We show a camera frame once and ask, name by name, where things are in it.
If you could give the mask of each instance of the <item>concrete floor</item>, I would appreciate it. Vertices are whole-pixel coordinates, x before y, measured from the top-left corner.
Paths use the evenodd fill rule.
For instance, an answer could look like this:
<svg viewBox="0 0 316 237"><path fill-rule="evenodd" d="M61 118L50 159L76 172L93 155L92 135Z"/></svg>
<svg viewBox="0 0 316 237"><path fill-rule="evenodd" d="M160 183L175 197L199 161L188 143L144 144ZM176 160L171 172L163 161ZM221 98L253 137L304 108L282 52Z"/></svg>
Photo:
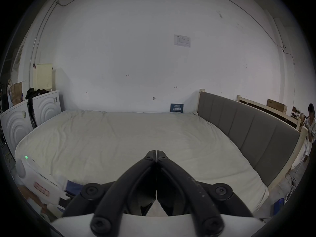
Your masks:
<svg viewBox="0 0 316 237"><path fill-rule="evenodd" d="M292 169L289 174L295 178L297 184L302 179L302 176L307 168L309 162L309 158L306 162L302 162L301 165L298 165L295 169ZM291 183L291 177L286 174L286 177L282 179L282 181L273 188L273 190L269 193L269 197L267 200L262 204L262 206L259 208L258 211L255 211L253 213L255 218L264 218L265 222L269 221L271 217L273 216L273 205L276 201L278 201L280 198L284 198L286 194L290 191Z"/></svg>
<svg viewBox="0 0 316 237"><path fill-rule="evenodd" d="M2 150L2 154L5 158L5 162L7 164L7 167L11 172L15 167L15 160L12 157L7 144L1 144L1 150Z"/></svg>

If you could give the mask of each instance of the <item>wooden bed frame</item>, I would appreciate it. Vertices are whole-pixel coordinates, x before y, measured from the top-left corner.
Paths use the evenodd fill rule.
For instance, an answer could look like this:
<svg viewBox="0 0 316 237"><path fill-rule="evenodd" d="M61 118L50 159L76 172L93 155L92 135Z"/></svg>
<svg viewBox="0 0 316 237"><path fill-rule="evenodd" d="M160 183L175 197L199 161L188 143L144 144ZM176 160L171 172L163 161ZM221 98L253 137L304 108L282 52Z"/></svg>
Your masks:
<svg viewBox="0 0 316 237"><path fill-rule="evenodd" d="M199 95L198 95L198 101L197 101L197 106L199 106L199 101L200 101L200 95L201 95L201 92L205 92L205 89L200 89L199 91ZM237 101L236 102L240 102L240 104L247 104L248 106L250 106L251 108L255 108L263 113L265 113L266 115L270 115L271 117L275 118L275 119L278 119L279 121L287 124L289 127L291 127L292 129L295 129L297 130L297 132L300 133L299 137L298 137L298 140L297 140L297 143L294 147L294 150L293 152L291 153L289 159L287 160L287 162L285 163L285 165L283 166L283 168L280 170L280 172L277 174L277 176L274 178L274 180L272 180L272 182L268 185L268 190L269 192L271 192L271 190L282 180L282 178L286 175L286 173L290 170L292 164L294 163L295 159L297 158L298 156L298 153L299 151L301 150L302 148L302 145L306 139L306 136L307 136L307 129L303 126L301 127L302 129L299 131L299 125L301 123L300 120L292 120L293 118L292 117L289 117L287 116L286 114L284 113L281 113L280 111L277 111L271 107L268 107L268 106L265 106L265 105L261 105L259 103L256 103L254 101L250 101L250 100L247 100L247 99L244 99L244 98L241 98L240 96L237 97ZM271 115L270 113L268 112L265 112L264 110L262 110L261 108L256 108L255 106L253 105L257 105L261 108L264 108L264 109L267 109L273 113L276 113L280 116L282 116L283 118L286 118L287 120L291 121L292 123L295 123L296 126L294 127L293 125L290 125L288 122L285 122L284 120L282 119L279 119L278 117L276 117L275 115Z"/></svg>
<svg viewBox="0 0 316 237"><path fill-rule="evenodd" d="M241 102L241 103L244 103L244 104L247 104L247 105L250 105L252 107L255 107L255 108L257 108L259 110L262 110L262 111L264 111L266 113L269 113L272 116L274 116L274 117L276 117L276 118L288 123L292 127L296 128L296 130L298 130L300 128L300 124L301 124L301 119L300 118L299 119L295 119L295 118L293 118L291 116L286 115L285 113L283 113L281 111L273 109L270 106L266 106L266 105L257 103L255 101L243 98L240 95L237 95L237 101Z"/></svg>

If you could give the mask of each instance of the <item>gray upholstered headboard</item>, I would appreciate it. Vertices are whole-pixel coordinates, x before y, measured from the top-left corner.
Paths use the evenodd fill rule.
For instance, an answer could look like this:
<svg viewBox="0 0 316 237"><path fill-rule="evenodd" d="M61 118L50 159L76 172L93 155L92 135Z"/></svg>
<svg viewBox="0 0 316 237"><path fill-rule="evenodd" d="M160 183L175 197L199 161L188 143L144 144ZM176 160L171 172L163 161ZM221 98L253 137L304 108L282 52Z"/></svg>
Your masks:
<svg viewBox="0 0 316 237"><path fill-rule="evenodd" d="M206 92L200 92L197 112L236 144L266 186L283 169L300 137L298 130L261 110Z"/></svg>

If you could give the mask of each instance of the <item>blue box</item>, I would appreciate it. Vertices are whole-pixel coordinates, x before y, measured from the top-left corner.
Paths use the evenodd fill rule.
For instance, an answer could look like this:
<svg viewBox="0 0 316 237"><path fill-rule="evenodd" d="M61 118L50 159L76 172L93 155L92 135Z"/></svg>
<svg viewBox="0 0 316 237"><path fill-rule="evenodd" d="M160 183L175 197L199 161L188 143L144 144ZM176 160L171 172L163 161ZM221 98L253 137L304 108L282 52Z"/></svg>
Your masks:
<svg viewBox="0 0 316 237"><path fill-rule="evenodd" d="M273 205L273 215L276 215L284 205L284 198L279 199Z"/></svg>
<svg viewBox="0 0 316 237"><path fill-rule="evenodd" d="M181 112L183 113L183 104L170 104L170 112Z"/></svg>

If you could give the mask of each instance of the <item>red label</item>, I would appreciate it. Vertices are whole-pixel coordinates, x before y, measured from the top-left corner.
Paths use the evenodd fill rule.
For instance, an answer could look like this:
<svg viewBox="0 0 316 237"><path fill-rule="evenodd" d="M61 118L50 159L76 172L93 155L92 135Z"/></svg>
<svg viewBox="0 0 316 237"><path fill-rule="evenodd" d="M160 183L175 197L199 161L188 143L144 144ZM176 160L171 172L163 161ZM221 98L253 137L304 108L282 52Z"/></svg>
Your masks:
<svg viewBox="0 0 316 237"><path fill-rule="evenodd" d="M44 195L49 197L49 191L40 186L37 182L34 183L34 187L42 192Z"/></svg>

